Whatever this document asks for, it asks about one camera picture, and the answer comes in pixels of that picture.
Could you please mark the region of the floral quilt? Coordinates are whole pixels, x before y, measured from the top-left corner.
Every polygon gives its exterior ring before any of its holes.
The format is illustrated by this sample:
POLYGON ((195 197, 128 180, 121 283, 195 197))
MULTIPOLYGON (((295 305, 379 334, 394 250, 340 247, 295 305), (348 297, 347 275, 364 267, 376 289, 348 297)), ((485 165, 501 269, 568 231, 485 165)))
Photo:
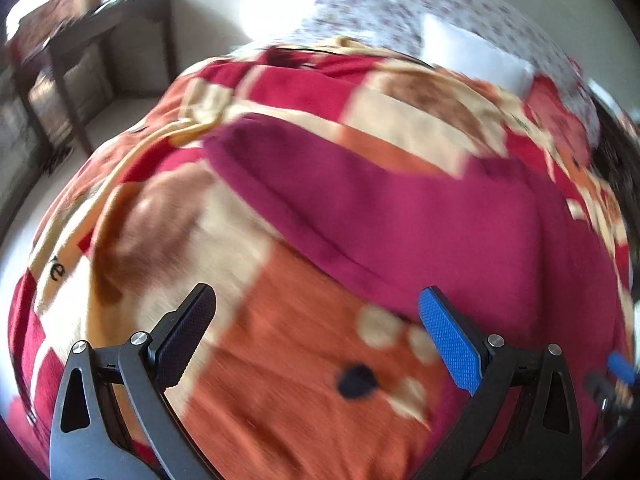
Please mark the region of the floral quilt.
POLYGON ((532 63, 538 74, 553 81, 564 107, 584 127, 590 148, 597 146, 600 122, 578 68, 539 25, 503 0, 316 0, 288 40, 315 44, 346 36, 416 56, 425 14, 532 63))

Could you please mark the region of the maroon fleece garment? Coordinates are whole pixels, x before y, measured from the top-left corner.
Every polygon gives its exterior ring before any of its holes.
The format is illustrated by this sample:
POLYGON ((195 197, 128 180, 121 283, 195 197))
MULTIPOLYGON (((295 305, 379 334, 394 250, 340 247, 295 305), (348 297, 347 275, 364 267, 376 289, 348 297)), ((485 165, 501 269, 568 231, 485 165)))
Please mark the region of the maroon fleece garment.
POLYGON ((587 171, 547 164, 510 134, 510 158, 461 177, 389 170, 249 114, 204 143, 213 170, 283 239, 354 294, 405 316, 438 286, 484 328, 559 344, 570 376, 627 343, 628 247, 616 199, 587 171))

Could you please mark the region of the red orange patterned blanket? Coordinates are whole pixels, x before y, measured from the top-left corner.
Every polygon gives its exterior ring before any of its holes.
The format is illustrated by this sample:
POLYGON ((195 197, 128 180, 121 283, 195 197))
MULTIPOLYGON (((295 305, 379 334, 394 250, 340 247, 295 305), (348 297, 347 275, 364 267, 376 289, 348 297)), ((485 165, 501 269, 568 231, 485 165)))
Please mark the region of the red orange patterned blanket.
POLYGON ((216 174, 205 140, 249 115, 299 126, 382 167, 461 177, 472 158, 585 170, 526 101, 489 82, 340 38, 211 58, 137 130, 100 146, 42 218, 9 316, 8 424, 40 469, 72 345, 121 344, 198 283, 213 321, 167 396, 230 479, 405 479, 465 394, 413 316, 363 299, 302 256, 216 174))

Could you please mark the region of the red embroidered cushion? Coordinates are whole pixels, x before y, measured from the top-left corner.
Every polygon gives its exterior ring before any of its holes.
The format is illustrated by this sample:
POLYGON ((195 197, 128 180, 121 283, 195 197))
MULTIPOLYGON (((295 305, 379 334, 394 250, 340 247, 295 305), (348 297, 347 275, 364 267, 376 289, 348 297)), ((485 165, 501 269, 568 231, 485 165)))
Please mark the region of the red embroidered cushion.
POLYGON ((580 166, 591 160, 587 133, 582 122, 562 103, 553 81, 544 75, 534 77, 526 104, 535 114, 536 121, 552 135, 557 146, 572 156, 580 166))

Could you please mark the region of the white pillow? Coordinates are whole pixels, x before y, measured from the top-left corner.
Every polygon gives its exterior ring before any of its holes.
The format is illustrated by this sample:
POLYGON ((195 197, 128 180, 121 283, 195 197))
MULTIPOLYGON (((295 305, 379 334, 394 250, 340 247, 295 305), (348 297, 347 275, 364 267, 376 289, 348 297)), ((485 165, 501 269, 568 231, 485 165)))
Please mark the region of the white pillow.
POLYGON ((431 66, 490 82, 521 99, 532 88, 536 70, 528 61, 433 14, 423 15, 422 39, 420 59, 431 66))

